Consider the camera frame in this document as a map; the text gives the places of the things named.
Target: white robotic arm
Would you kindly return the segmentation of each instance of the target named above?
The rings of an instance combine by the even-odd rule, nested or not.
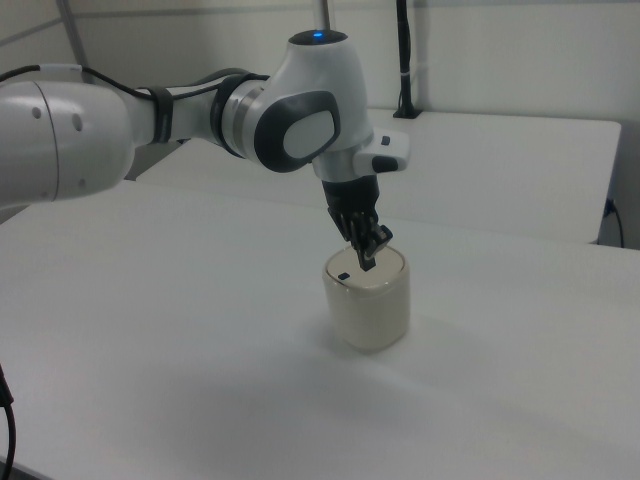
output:
[[[41,65],[81,69],[79,66]],[[96,193],[129,170],[135,148],[203,138],[276,172],[313,164],[329,212],[361,267],[391,239],[378,225],[376,174],[403,170],[406,134],[374,129],[346,35],[293,36],[271,78],[131,91],[60,82],[0,87],[0,208]]]

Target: white wall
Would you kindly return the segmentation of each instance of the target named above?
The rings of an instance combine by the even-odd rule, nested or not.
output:
[[[75,63],[55,0],[3,0],[1,7],[0,72],[33,63]],[[0,210],[0,223],[20,210]]]
[[[640,3],[418,3],[411,21],[423,106],[623,124],[612,194],[627,244],[640,248]],[[397,102],[394,4],[334,0],[337,29],[359,50],[371,106]],[[272,73],[287,38],[314,25],[307,0],[72,0],[71,7],[91,65],[131,85],[193,81],[229,66]],[[613,233],[604,237],[617,242]]]

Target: white cup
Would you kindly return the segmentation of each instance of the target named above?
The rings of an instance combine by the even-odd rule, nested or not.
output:
[[[409,264],[390,247],[376,254],[368,272],[351,247],[336,253],[322,275],[334,330],[360,350],[381,350],[396,342],[409,326]]]

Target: table surface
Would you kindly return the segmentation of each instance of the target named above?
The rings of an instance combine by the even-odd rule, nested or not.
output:
[[[342,242],[322,209],[123,182],[10,219],[16,461],[60,480],[637,478],[640,252],[388,225],[411,326],[363,355],[329,326]]]
[[[422,113],[374,125],[404,131],[405,172],[379,176],[383,216],[551,240],[597,239],[620,125],[560,118]],[[298,205],[325,203],[312,168],[288,175],[191,140],[138,182]]]

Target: black stand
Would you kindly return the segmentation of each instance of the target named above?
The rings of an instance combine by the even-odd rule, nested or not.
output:
[[[416,118],[422,110],[417,110],[411,103],[411,34],[407,19],[407,1],[396,0],[398,11],[398,49],[400,52],[400,107],[393,114],[395,118]]]

